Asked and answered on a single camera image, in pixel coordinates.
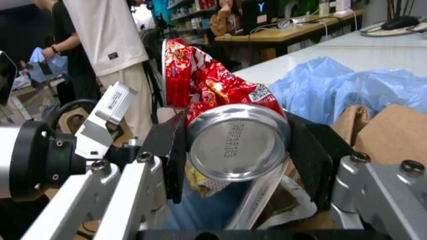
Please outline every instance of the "computer mouse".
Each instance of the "computer mouse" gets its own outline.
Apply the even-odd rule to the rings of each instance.
[[[407,28],[420,24],[420,21],[414,16],[400,16],[393,19],[391,22],[386,22],[381,25],[382,30],[395,30]]]

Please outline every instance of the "qr code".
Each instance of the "qr code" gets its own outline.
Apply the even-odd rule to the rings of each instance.
[[[259,102],[270,94],[270,90],[264,84],[258,84],[255,90],[249,94],[249,98],[252,102]]]

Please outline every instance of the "white t-shirt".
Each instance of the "white t-shirt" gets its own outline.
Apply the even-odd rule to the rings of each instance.
[[[63,0],[97,76],[148,60],[125,0]]]

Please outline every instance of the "crumpled plastic bag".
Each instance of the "crumpled plastic bag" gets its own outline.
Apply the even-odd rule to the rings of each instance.
[[[269,88],[289,112],[328,125],[352,105],[372,117],[391,104],[427,114],[427,77],[402,69],[355,72],[330,57],[297,65]]]
[[[43,74],[42,69],[38,65],[38,62],[45,61],[42,51],[43,49],[36,47],[29,59],[28,65],[30,66],[29,74],[31,79],[38,83],[43,83],[44,81],[52,79],[64,72],[68,72],[68,58],[66,56],[55,55],[47,61],[52,74]]]

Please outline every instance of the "monitor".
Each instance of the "monitor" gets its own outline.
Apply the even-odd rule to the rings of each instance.
[[[8,103],[17,71],[16,65],[8,55],[0,50],[0,104],[3,106]]]
[[[279,0],[245,0],[241,3],[242,27],[246,34],[253,29],[277,22]]]

